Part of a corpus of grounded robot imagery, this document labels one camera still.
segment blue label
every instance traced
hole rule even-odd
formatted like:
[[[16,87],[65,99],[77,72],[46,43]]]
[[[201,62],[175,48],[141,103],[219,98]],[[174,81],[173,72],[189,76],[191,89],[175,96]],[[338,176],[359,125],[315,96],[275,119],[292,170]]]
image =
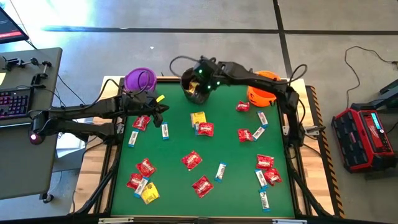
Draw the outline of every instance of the blue label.
[[[377,117],[376,117],[375,113],[372,113],[372,119],[373,119],[374,124],[376,125],[376,128],[377,129],[381,129],[379,121],[377,120]]]

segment gray floor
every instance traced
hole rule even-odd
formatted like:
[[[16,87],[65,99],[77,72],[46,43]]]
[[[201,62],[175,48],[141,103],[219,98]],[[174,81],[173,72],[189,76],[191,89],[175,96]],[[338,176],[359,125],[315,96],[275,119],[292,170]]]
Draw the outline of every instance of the gray floor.
[[[96,98],[104,75],[125,75],[136,67],[149,67],[158,75],[161,72],[170,75],[170,60],[181,54],[234,60],[247,68],[286,76],[277,34],[90,33],[41,29],[45,26],[276,29],[272,0],[117,3],[14,0],[13,3],[38,48],[63,48],[60,75],[85,102]],[[279,0],[279,6],[285,29],[398,30],[396,0]],[[6,11],[19,22],[10,4],[6,4]],[[326,123],[344,110],[345,91],[356,85],[354,75],[344,63],[348,47],[360,45],[378,51],[387,60],[398,60],[398,35],[287,35],[286,39],[292,67],[308,65],[304,79],[317,89]],[[0,45],[0,52],[27,49],[30,46],[24,42]],[[350,102],[375,99],[378,90],[398,75],[397,68],[358,49],[349,52],[348,61],[361,79],[361,86],[350,93]],[[175,69],[182,71],[190,65],[181,61]],[[61,83],[57,86],[67,105],[79,104]],[[389,128],[397,119],[390,117],[384,125]],[[330,127],[326,133],[347,218],[397,223],[398,178],[366,181],[362,174],[347,173]],[[59,175],[53,175],[52,186]],[[37,195],[0,201],[0,220],[68,213],[76,179],[76,172],[64,172],[62,181],[53,190],[56,201],[47,205],[38,201]]]

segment rgb keyboard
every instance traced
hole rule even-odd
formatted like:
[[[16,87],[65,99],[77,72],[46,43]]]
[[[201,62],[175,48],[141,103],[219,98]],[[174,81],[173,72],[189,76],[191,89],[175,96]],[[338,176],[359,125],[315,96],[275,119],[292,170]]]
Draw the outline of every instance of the rgb keyboard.
[[[0,121],[26,118],[32,95],[33,88],[0,90]]]

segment green table surface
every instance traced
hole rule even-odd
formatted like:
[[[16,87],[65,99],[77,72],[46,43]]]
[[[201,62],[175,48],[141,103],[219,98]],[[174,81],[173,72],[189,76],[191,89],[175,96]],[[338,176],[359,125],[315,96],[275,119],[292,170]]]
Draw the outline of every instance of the green table surface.
[[[158,83],[157,92],[165,95],[162,103],[170,106],[163,114],[170,139],[163,140],[162,130],[151,121],[147,129],[138,134],[136,145],[129,147],[136,117],[127,119],[111,215],[294,217],[277,107],[251,105],[248,112],[237,112],[238,101],[248,101],[246,89],[245,86],[221,86],[211,93],[205,104],[194,105],[185,98],[178,84]],[[266,114],[269,127],[256,142],[239,142],[238,129],[247,128],[254,133],[261,125],[259,110]],[[204,111],[207,122],[215,125],[213,137],[195,135],[190,113],[199,111]],[[181,158],[192,150],[199,153],[203,161],[188,171]],[[267,189],[270,212],[262,211],[260,185],[254,173],[257,154],[274,157],[274,167],[283,180]],[[134,196],[134,189],[126,187],[130,175],[139,173],[136,164],[145,158],[157,169],[150,181],[160,194],[160,198],[148,205]],[[220,161],[228,164],[222,183],[214,181]],[[199,198],[192,184],[203,175],[214,188]]]

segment red battery charger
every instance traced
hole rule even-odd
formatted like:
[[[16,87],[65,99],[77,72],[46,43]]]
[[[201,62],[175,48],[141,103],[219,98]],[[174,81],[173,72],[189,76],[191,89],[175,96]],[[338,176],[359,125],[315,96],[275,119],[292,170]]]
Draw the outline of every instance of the red battery charger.
[[[385,170],[397,164],[374,106],[353,103],[331,121],[349,172]]]

